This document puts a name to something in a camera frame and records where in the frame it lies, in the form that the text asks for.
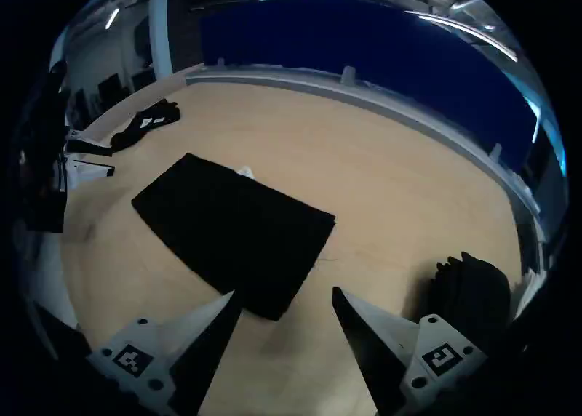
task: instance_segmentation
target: ceiling light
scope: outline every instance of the ceiling light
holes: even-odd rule
[[[115,16],[117,16],[117,13],[119,13],[119,8],[115,9],[113,11],[113,13],[111,13],[111,16],[109,16],[109,20],[107,21],[107,25],[105,25],[106,30],[108,30],[109,27],[111,27],[111,24],[113,23],[113,19],[115,19]]]
[[[465,33],[471,34],[471,35],[477,37],[478,39],[481,39],[481,40],[487,42],[489,45],[498,49],[503,54],[505,54],[507,57],[511,58],[514,62],[517,63],[517,55],[516,55],[514,50],[509,49],[504,44],[496,41],[493,37],[489,37],[487,34],[484,34],[481,31],[479,31],[473,27],[465,25],[464,23],[457,22],[456,20],[449,19],[447,17],[430,15],[429,13],[413,12],[413,11],[406,11],[406,13],[412,13],[414,15],[417,15],[419,19],[429,20],[433,23],[440,23],[443,25],[448,25],[450,27],[457,28],[458,30],[464,31]]]
[[[467,7],[468,5],[471,5],[475,2],[477,2],[477,0],[467,0],[464,2],[455,2],[452,6],[450,6],[450,9],[453,11],[460,10],[460,9],[463,9],[463,8]]]
[[[533,114],[535,115],[535,129],[533,130],[533,137],[532,143],[535,143],[535,139],[538,138],[538,131],[540,130],[540,115],[541,115],[541,108],[539,105],[534,103],[529,98],[525,98],[527,104],[529,104],[530,108],[532,109]]]

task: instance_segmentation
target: desk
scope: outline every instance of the desk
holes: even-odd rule
[[[373,415],[332,310],[334,285],[407,316],[436,262],[461,250],[500,268],[511,286],[520,280],[507,195],[430,137],[361,108],[271,87],[201,83],[167,99],[178,103],[179,122],[116,154],[114,177],[69,196],[65,280],[92,347],[137,316],[163,321],[218,296],[130,203],[184,153],[248,165],[258,181],[337,217],[283,318],[242,314],[202,415]]]

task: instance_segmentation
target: blue wall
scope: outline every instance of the blue wall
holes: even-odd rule
[[[400,9],[357,0],[244,4],[202,21],[204,62],[272,64],[341,73],[410,97],[467,128],[518,170],[535,116],[487,58],[456,35]]]

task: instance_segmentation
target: black cloth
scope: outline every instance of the black cloth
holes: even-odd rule
[[[133,200],[152,231],[221,293],[277,320],[314,266],[335,216],[186,154]]]
[[[121,151],[139,142],[152,129],[180,120],[180,109],[177,105],[163,99],[150,108],[138,111],[129,126],[111,138],[111,149],[114,152]]]
[[[428,313],[435,313],[487,353],[509,322],[511,289],[494,265],[466,252],[461,260],[437,263],[428,292]]]

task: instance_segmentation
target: white post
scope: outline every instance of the white post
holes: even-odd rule
[[[150,45],[156,79],[172,75],[172,59],[168,42],[168,0],[150,0]]]

